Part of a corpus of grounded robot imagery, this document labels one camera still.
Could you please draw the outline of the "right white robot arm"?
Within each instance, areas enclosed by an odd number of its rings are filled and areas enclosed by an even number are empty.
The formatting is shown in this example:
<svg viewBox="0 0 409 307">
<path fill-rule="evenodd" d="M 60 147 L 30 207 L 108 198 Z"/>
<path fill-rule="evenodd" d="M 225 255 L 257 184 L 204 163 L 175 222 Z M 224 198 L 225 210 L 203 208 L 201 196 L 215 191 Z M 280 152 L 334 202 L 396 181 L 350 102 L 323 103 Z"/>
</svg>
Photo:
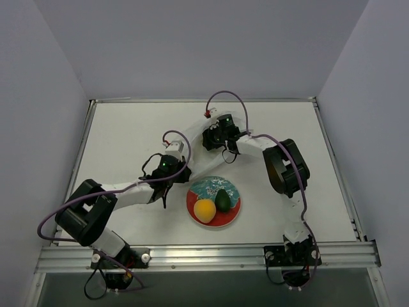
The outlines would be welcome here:
<svg viewBox="0 0 409 307">
<path fill-rule="evenodd" d="M 274 191 L 282 195 L 285 259 L 291 264 L 300 263 L 306 256 L 303 241 L 312 237 L 305 224 L 307 202 L 305 189 L 310 171 L 297 145 L 292 139 L 278 141 L 268 134 L 254 135 L 241 131 L 231 114 L 210 120 L 203 132 L 203 146 L 208 150 L 223 148 L 234 155 L 262 158 L 268 179 Z"/>
</svg>

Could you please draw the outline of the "dark green fake avocado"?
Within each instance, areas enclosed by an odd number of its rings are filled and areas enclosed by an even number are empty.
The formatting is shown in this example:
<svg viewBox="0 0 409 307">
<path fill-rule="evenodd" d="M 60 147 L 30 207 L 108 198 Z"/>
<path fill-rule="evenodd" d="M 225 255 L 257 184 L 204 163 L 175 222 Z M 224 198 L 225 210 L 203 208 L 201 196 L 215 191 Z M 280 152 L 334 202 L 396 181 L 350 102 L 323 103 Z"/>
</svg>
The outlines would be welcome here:
<svg viewBox="0 0 409 307">
<path fill-rule="evenodd" d="M 224 189 L 218 190 L 214 203 L 217 210 L 223 213 L 228 212 L 231 208 L 231 200 L 229 194 Z"/>
</svg>

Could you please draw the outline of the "orange fake fruit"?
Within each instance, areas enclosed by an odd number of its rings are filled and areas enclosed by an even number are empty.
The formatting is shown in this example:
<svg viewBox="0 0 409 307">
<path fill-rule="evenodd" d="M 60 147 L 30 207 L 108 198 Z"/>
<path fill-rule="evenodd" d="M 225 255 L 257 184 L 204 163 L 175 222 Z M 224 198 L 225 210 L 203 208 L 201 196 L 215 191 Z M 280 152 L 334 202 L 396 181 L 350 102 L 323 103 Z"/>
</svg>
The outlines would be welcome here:
<svg viewBox="0 0 409 307">
<path fill-rule="evenodd" d="M 197 200 L 194 204 L 194 215 L 203 224 L 208 224 L 216 212 L 216 206 L 211 199 Z"/>
</svg>

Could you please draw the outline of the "white translucent plastic bag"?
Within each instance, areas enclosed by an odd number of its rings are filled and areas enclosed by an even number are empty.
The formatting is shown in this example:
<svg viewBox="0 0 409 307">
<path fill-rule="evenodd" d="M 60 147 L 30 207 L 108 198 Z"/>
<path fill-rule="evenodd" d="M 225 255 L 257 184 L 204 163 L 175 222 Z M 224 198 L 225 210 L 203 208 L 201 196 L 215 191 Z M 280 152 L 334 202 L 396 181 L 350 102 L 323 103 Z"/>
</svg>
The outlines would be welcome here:
<svg viewBox="0 0 409 307">
<path fill-rule="evenodd" d="M 236 126 L 241 131 L 245 130 L 245 115 L 240 114 L 237 111 L 218 111 L 219 115 L 216 118 L 210 119 L 197 119 L 183 131 L 183 134 L 189 140 L 192 154 L 188 167 L 192 171 L 190 181 L 199 179 L 206 175 L 209 171 L 221 165 L 224 162 L 222 157 L 222 149 L 208 151 L 202 144 L 202 133 L 204 130 L 210 127 L 212 124 L 216 124 L 217 118 L 224 114 L 231 114 Z"/>
</svg>

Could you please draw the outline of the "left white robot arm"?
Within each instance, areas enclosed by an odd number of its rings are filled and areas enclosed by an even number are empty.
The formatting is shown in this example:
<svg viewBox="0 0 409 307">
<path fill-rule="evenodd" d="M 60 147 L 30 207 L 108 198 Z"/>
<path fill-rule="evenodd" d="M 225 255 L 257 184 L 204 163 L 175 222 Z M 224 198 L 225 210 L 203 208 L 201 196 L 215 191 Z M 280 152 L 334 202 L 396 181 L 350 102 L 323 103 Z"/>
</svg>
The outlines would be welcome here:
<svg viewBox="0 0 409 307">
<path fill-rule="evenodd" d="M 111 214 L 116 209 L 159 199 L 166 206 L 173 184 L 188 182 L 191 173 L 184 157 L 161 155 L 157 169 L 134 184 L 123 184 L 109 191 L 107 186 L 87 179 L 68 199 L 66 208 L 56 214 L 55 222 L 81 246 L 105 253 L 109 264 L 122 268 L 128 263 L 129 245 L 108 229 Z"/>
</svg>

